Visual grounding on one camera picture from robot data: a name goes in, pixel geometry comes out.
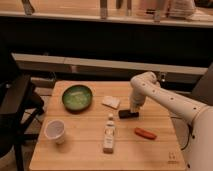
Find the bowl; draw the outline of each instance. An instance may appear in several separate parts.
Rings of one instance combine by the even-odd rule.
[[[85,85],[74,85],[66,89],[62,102],[66,109],[74,112],[82,111],[92,103],[92,91]]]

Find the cup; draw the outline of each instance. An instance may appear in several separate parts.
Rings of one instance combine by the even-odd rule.
[[[60,120],[48,122],[44,129],[44,134],[49,140],[55,142],[56,144],[62,144],[65,141],[64,122]]]

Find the red sausage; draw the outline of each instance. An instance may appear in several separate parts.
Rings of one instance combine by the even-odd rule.
[[[151,132],[145,131],[144,129],[141,129],[141,128],[135,128],[134,132],[135,132],[135,134],[137,134],[139,136],[142,136],[144,138],[148,138],[151,140],[154,140],[157,138],[157,135],[155,135]]]

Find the white bottle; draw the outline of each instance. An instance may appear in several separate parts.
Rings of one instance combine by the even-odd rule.
[[[115,124],[114,124],[114,121],[109,120],[107,121],[105,130],[104,130],[104,143],[103,143],[104,153],[113,153],[114,135],[115,135]]]

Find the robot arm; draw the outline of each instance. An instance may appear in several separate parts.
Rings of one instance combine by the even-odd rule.
[[[188,171],[213,170],[213,107],[160,88],[154,73],[131,79],[130,112],[139,112],[146,96],[179,115],[193,127],[187,159]]]
[[[189,125],[193,125],[195,118],[209,107],[204,103],[161,88],[153,72],[146,72],[133,77],[131,86],[133,88],[130,96],[131,113],[139,112],[146,96],[148,96],[169,111],[179,115]]]

